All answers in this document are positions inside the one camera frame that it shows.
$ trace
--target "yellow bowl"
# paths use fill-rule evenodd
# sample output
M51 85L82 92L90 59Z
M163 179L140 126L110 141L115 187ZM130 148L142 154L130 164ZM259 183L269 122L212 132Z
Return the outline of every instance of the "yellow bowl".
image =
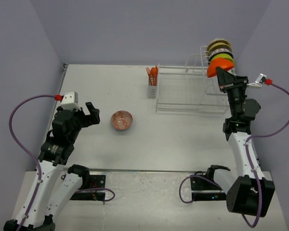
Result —
M214 59L217 59L217 58L228 59L228 60L230 60L233 64L235 63L235 61L233 60L233 58L232 58L229 54L226 54L226 53L221 53L221 54L215 55L215 56L211 59L211 61L213 61Z
M227 40L225 40L225 39L223 39L223 38L216 38L216 39L214 39L213 41L211 41L210 44L208 45L208 47L207 47L207 52L209 52L211 46L213 46L213 45L216 44L216 43L220 43L220 42L222 42L222 43L228 45L229 47L231 47L231 44L230 44L229 41L227 41Z
M215 43L213 46L211 46L210 49L208 49L207 55L210 56L213 51L215 51L216 49L219 49L219 48L226 48L232 53L231 46L229 46L223 42L218 42L218 43Z

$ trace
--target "gray wall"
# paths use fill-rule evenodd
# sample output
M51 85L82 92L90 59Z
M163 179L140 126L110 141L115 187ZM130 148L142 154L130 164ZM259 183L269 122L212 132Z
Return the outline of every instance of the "gray wall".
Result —
M11 219L26 170L33 161L10 136L11 111L22 100L55 94L62 64L27 0L0 0L0 230ZM38 155L54 101L39 99L22 107L14 130L29 150Z
M31 0L73 64L179 64L214 38L243 51L270 0Z
M242 55L239 74L255 80L259 73L289 91L289 1L272 0ZM279 129L289 118L289 97L274 87L249 90L262 106L253 123L254 134ZM263 168L271 171L289 229L289 127L267 139L255 140Z

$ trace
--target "stack of dishes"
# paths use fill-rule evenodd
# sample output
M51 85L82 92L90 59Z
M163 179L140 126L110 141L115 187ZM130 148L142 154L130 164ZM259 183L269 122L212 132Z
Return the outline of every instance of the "stack of dishes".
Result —
M235 63L232 54L230 42L223 38L214 39L207 47L208 61L211 62L217 58L224 58Z

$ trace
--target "red patterned bowl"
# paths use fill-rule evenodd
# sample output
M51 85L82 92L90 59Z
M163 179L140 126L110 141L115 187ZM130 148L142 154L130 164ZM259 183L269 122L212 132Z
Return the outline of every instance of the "red patterned bowl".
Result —
M131 126L133 116L127 111L118 111L111 116L110 122L115 129L124 131Z

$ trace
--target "white wire rack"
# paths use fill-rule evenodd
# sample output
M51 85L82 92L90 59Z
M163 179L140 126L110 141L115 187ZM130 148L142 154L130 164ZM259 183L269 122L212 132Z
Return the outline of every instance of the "white wire rack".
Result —
M217 78L207 78L206 48L200 47L200 53L190 55L184 66L158 66L156 112L223 115L228 110Z

